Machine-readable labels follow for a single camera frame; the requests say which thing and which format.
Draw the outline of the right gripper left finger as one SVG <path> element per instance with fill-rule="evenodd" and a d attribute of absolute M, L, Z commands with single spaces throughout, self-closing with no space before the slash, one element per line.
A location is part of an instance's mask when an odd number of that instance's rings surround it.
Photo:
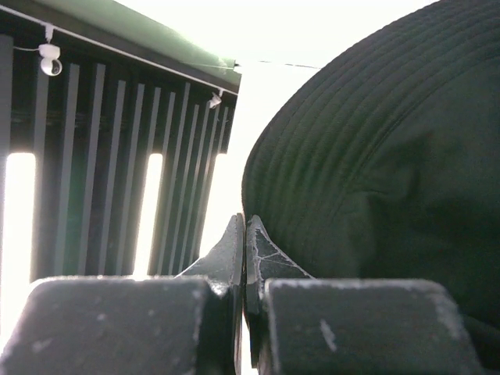
<path fill-rule="evenodd" d="M 178 277 L 201 277 L 216 295 L 241 293 L 245 225 L 240 213 L 227 223 L 221 239 L 208 254 L 196 260 Z"/>

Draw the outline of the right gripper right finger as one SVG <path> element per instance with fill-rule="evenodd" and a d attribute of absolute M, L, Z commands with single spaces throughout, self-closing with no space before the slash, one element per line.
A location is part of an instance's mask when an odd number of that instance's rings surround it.
<path fill-rule="evenodd" d="M 313 276 L 301 268 L 271 239 L 259 216 L 248 221 L 246 231 L 247 296 L 262 297 L 268 279 Z"/>

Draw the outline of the black smiley bucket hat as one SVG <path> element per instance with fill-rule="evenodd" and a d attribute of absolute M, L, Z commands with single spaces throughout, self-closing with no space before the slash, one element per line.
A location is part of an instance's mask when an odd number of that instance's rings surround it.
<path fill-rule="evenodd" d="M 435 2 L 329 62 L 259 136 L 241 199 L 314 277 L 443 285 L 498 373 L 498 2 Z"/>

